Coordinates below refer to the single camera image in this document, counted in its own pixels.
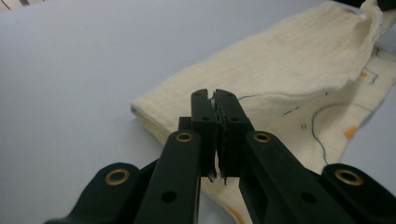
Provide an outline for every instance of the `towel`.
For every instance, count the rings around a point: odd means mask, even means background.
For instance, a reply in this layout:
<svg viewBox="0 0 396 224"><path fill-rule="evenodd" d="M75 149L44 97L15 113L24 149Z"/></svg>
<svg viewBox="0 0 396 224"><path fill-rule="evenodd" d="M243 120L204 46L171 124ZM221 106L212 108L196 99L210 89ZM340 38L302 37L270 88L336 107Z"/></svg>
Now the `towel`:
<svg viewBox="0 0 396 224"><path fill-rule="evenodd" d="M375 0L361 10L326 2L233 44L134 99L132 111L165 143L200 89L233 92L256 130L275 134L304 167L320 173L396 82L396 57L375 41L396 21ZM238 178L202 189L239 223L251 223Z"/></svg>

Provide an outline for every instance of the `screw hole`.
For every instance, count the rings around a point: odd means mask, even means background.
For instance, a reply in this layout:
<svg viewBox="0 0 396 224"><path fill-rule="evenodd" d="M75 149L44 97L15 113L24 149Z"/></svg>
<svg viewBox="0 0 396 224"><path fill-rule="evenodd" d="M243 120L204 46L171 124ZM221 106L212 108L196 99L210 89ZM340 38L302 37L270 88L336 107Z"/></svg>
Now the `screw hole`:
<svg viewBox="0 0 396 224"><path fill-rule="evenodd" d="M173 191L166 191L161 197L164 203L172 203L176 200L176 198L177 196Z"/></svg>
<svg viewBox="0 0 396 224"><path fill-rule="evenodd" d="M254 140L261 142L261 143L267 143L271 141L271 137L265 133L256 133L253 136Z"/></svg>
<svg viewBox="0 0 396 224"><path fill-rule="evenodd" d="M338 169L335 171L335 176L348 185L360 186L363 184L363 179L350 170Z"/></svg>
<svg viewBox="0 0 396 224"><path fill-rule="evenodd" d="M316 203L317 202L317 197L315 197L313 194L308 193L308 192L302 192L300 194L300 197L306 202L306 203Z"/></svg>
<svg viewBox="0 0 396 224"><path fill-rule="evenodd" d="M190 142L192 140L192 135L189 133L180 133L176 136L176 140L179 142Z"/></svg>
<svg viewBox="0 0 396 224"><path fill-rule="evenodd" d="M125 169L116 169L108 173L105 181L110 186L117 186L127 181L129 178L129 171Z"/></svg>

